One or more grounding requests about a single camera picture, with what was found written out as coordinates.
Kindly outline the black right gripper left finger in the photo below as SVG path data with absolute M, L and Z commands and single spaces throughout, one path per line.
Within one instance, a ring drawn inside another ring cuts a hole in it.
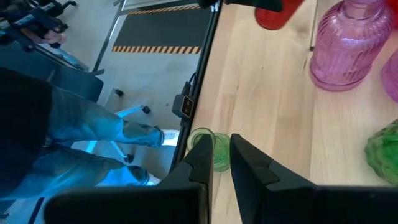
M 100 187 L 51 198 L 45 223 L 211 222 L 213 141 L 201 137 L 184 160 L 154 187 Z

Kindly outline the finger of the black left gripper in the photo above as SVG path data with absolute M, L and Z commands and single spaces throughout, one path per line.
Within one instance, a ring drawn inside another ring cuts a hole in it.
M 274 12 L 280 12 L 283 10 L 282 0 L 226 0 L 225 3 L 251 6 L 261 9 L 267 9 Z

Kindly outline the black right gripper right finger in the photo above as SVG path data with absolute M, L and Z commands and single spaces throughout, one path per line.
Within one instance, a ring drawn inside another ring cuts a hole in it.
M 317 185 L 253 146 L 230 139 L 243 223 L 397 223 L 397 189 Z

